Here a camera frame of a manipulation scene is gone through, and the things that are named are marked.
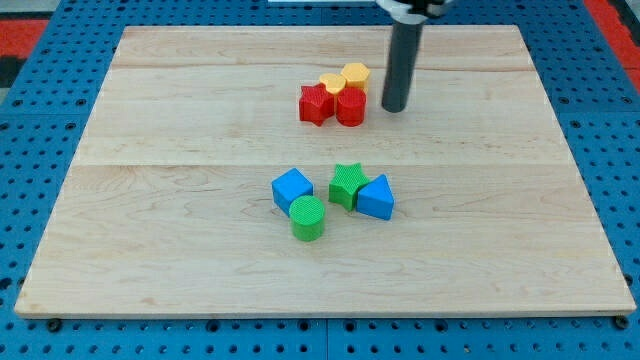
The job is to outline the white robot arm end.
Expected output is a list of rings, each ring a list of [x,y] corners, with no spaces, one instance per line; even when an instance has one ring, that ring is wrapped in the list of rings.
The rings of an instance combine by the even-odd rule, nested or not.
[[[407,25],[418,25],[427,19],[442,17],[456,0],[376,0],[395,21]]]

